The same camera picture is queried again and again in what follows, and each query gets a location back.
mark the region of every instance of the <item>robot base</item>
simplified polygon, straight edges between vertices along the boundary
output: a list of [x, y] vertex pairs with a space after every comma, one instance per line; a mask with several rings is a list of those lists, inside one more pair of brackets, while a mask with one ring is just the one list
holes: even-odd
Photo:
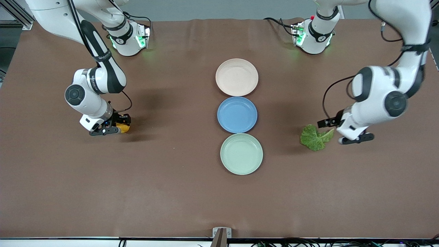
[[128, 23], [132, 26], [135, 32], [131, 34], [131, 37], [126, 40], [125, 44], [118, 43], [118, 41], [123, 42], [123, 40], [117, 38], [114, 40], [112, 36], [109, 37], [113, 48], [126, 57], [134, 56], [144, 48], [147, 49], [149, 37], [151, 35], [151, 27], [131, 21]]
[[291, 27], [291, 32], [298, 35], [298, 37], [292, 37], [293, 44], [308, 54], [319, 54], [329, 45], [333, 34], [325, 38], [324, 42], [317, 42], [316, 39], [309, 34], [308, 25], [310, 23], [311, 19], [307, 19]]

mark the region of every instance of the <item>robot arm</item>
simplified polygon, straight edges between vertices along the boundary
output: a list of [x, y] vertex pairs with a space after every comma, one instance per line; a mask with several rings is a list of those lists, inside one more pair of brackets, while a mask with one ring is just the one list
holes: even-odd
[[128, 0], [74, 0], [75, 6], [96, 17], [110, 34], [113, 47], [123, 56], [137, 54], [148, 44], [150, 28], [128, 21], [118, 5]]
[[298, 23], [294, 44], [309, 54], [321, 53], [332, 38], [332, 32], [340, 19], [337, 5], [359, 5], [367, 0], [313, 0], [317, 12], [313, 19]]
[[373, 139], [364, 131], [373, 124], [393, 120], [404, 114], [407, 99], [424, 80], [428, 50], [427, 38], [431, 9], [427, 0], [376, 0], [376, 12], [401, 34], [404, 45], [396, 68], [369, 66], [362, 68], [352, 81], [356, 102], [337, 113], [335, 118], [320, 121], [319, 127], [336, 126], [345, 138], [342, 144]]
[[126, 131], [126, 127], [120, 128], [116, 124], [129, 126], [130, 117], [127, 114], [120, 116], [99, 96], [106, 93], [120, 93], [126, 86], [126, 77], [94, 26], [76, 13], [76, 10], [71, 11], [67, 0], [56, 2], [28, 0], [27, 2], [45, 30], [81, 44], [86, 42], [86, 47], [97, 63], [94, 68], [77, 70], [72, 85], [65, 91], [67, 103], [83, 114], [79, 122], [90, 131], [90, 135]]

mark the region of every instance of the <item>black cable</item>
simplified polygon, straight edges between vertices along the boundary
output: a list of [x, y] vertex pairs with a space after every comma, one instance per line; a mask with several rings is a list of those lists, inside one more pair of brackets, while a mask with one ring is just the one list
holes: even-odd
[[384, 246], [387, 242], [389, 242], [390, 239], [386, 240], [384, 243], [380, 244], [381, 246]]
[[128, 108], [126, 108], [126, 109], [123, 109], [123, 110], [119, 110], [119, 111], [116, 111], [116, 113], [121, 113], [121, 112], [124, 112], [124, 111], [128, 111], [129, 109], [131, 109], [131, 107], [133, 106], [133, 101], [131, 101], [131, 99], [130, 99], [130, 97], [122, 90], [122, 93], [123, 94], [125, 94], [125, 96], [128, 98], [128, 100], [130, 101], [130, 106], [128, 107]]
[[290, 32], [287, 30], [287, 28], [285, 27], [284, 22], [282, 21], [282, 18], [280, 18], [280, 21], [281, 21], [282, 26], [284, 27], [284, 30], [285, 30], [289, 35], [294, 36], [294, 37], [299, 37], [298, 34], [290, 33]]
[[387, 66], [392, 66], [394, 65], [402, 56], [403, 56], [404, 52], [402, 51], [399, 56], [395, 59], [395, 61], [391, 62], [389, 65]]
[[330, 118], [330, 117], [329, 117], [329, 114], [328, 114], [328, 112], [326, 111], [326, 108], [325, 108], [325, 99], [326, 99], [326, 94], [328, 93], [329, 89], [331, 89], [331, 87], [333, 87], [333, 86], [336, 85], [337, 83], [340, 83], [340, 82], [342, 82], [342, 81], [344, 81], [344, 80], [348, 80], [348, 79], [354, 78], [355, 76], [356, 76], [356, 75], [354, 75], [354, 76], [348, 76], [348, 77], [345, 77], [345, 78], [343, 78], [343, 79], [341, 79], [341, 80], [338, 80], [338, 81], [334, 82], [333, 84], [331, 84], [331, 85], [326, 89], [325, 93], [323, 94], [322, 107], [323, 107], [323, 112], [325, 113], [325, 115], [326, 115], [327, 118]]
[[351, 95], [351, 93], [349, 93], [349, 85], [352, 84], [352, 80], [350, 80], [347, 84], [346, 84], [346, 94], [348, 95], [349, 98], [351, 99], [355, 99], [354, 96]]
[[126, 239], [121, 239], [119, 241], [119, 247], [125, 247], [125, 246], [126, 246]]
[[384, 37], [384, 34], [383, 34], [383, 32], [384, 32], [384, 26], [381, 28], [381, 38], [384, 40], [384, 41], [386, 41], [386, 42], [396, 42], [396, 41], [401, 41], [401, 40], [403, 40], [402, 38], [401, 39], [397, 39], [397, 40], [388, 40], [388, 39], [386, 39], [385, 37]]
[[[388, 24], [388, 25], [389, 25], [389, 26], [390, 26], [390, 27], [391, 27], [396, 33], [398, 33], [399, 36], [402, 37], [402, 35], [401, 35], [401, 33], [399, 32], [398, 29], [396, 29], [392, 24], [389, 24], [388, 22], [386, 22], [383, 18], [381, 18], [381, 16], [379, 16], [377, 13], [375, 13], [375, 11], [372, 10], [371, 2], [372, 2], [372, 0], [369, 0], [369, 3], [367, 4], [367, 7], [369, 8], [369, 11], [370, 11], [370, 12], [371, 12], [376, 18], [378, 18], [378, 19], [380, 19], [382, 22]], [[387, 42], [396, 42], [396, 41], [401, 41], [401, 40], [403, 40], [402, 38], [399, 39], [399, 40], [388, 40], [388, 39], [384, 38], [384, 35], [383, 35], [383, 29], [381, 29], [381, 37], [382, 37], [385, 41], [387, 41]]]
[[80, 23], [79, 23], [78, 12], [76, 11], [76, 7], [75, 7], [75, 4], [73, 3], [73, 0], [67, 0], [67, 3], [68, 3], [68, 8], [70, 9], [70, 13], [72, 14], [73, 21], [75, 22], [76, 28], [78, 29], [79, 36], [81, 36], [81, 39], [82, 39], [82, 41], [84, 43], [84, 46], [87, 48], [88, 52], [90, 52], [90, 54], [92, 56], [94, 56], [93, 52], [90, 49], [90, 46], [88, 45], [88, 41], [87, 41], [84, 33], [81, 30]]
[[342, 245], [343, 247], [370, 247], [369, 243], [361, 244], [361, 243], [354, 242], [354, 241], [352, 241], [352, 242], [349, 242], [349, 241], [335, 241], [335, 242], [331, 243], [331, 247], [334, 244], [337, 244], [337, 243], [347, 243], [346, 245]]
[[123, 11], [119, 6], [117, 6], [117, 4], [114, 3], [113, 0], [108, 0], [108, 1], [109, 1], [109, 2], [110, 2], [115, 8], [117, 8], [120, 12], [122, 12], [122, 14], [123, 14], [128, 20], [134, 21], [131, 17], [135, 17], [135, 18], [145, 18], [145, 19], [147, 19], [147, 20], [149, 21], [149, 23], [150, 23], [150, 27], [151, 27], [151, 29], [152, 29], [152, 21], [151, 21], [150, 18], [148, 18], [148, 17], [146, 17], [146, 16], [135, 16], [135, 15], [130, 15], [128, 12]]
[[288, 27], [288, 28], [291, 28], [291, 25], [296, 25], [296, 24], [299, 23], [299, 22], [296, 22], [296, 23], [293, 23], [293, 24], [290, 24], [290, 25], [286, 25], [286, 24], [284, 24], [284, 21], [282, 21], [282, 18], [280, 18], [279, 21], [276, 20], [276, 19], [274, 19], [274, 18], [271, 18], [271, 17], [264, 18], [264, 20], [271, 20], [271, 21], [274, 21], [275, 23], [281, 25], [281, 26], [284, 28], [284, 30], [285, 30], [289, 35], [294, 36], [294, 37], [299, 37], [298, 34], [290, 33], [290, 32], [287, 30], [287, 27]]
[[312, 239], [307, 239], [308, 242], [313, 241], [315, 244], [317, 244], [318, 247], [321, 247], [319, 243], [317, 243], [316, 241], [312, 240]]
[[295, 24], [300, 23], [300, 22], [296, 22], [296, 23], [293, 23], [293, 24], [291, 24], [291, 25], [286, 25], [286, 24], [283, 24], [283, 23], [281, 23], [280, 21], [278, 21], [278, 20], [276, 20], [276, 19], [274, 19], [274, 18], [271, 18], [271, 17], [264, 18], [263, 20], [274, 21], [275, 23], [277, 23], [277, 24], [279, 24], [279, 25], [283, 25], [284, 27], [289, 27], [289, 28], [291, 28], [291, 25], [295, 25]]

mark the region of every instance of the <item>brown table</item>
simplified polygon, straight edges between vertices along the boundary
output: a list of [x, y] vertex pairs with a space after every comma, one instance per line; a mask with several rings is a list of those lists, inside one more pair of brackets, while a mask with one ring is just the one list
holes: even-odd
[[[313, 152], [301, 128], [324, 118], [329, 84], [367, 65], [387, 65], [376, 20], [341, 20], [320, 55], [293, 47], [280, 26], [257, 20], [157, 22], [150, 50], [113, 52], [133, 99], [129, 134], [91, 137], [64, 101], [75, 70], [93, 60], [80, 44], [34, 24], [23, 32], [0, 90], [0, 236], [210, 236], [427, 238], [439, 230], [439, 74], [430, 55], [408, 112], [371, 127], [372, 142]], [[221, 164], [230, 136], [216, 120], [227, 98], [215, 83], [225, 60], [259, 72], [248, 96], [249, 132], [264, 160], [237, 176]], [[352, 101], [346, 82], [330, 114]], [[105, 95], [116, 109], [122, 94]]]

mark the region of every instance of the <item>lettuce leaf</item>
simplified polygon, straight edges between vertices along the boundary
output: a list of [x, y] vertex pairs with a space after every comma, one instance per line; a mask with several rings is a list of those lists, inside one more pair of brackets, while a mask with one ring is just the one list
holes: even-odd
[[324, 149], [325, 142], [330, 141], [333, 137], [334, 129], [320, 133], [314, 125], [308, 124], [303, 128], [300, 142], [310, 150], [318, 151]]

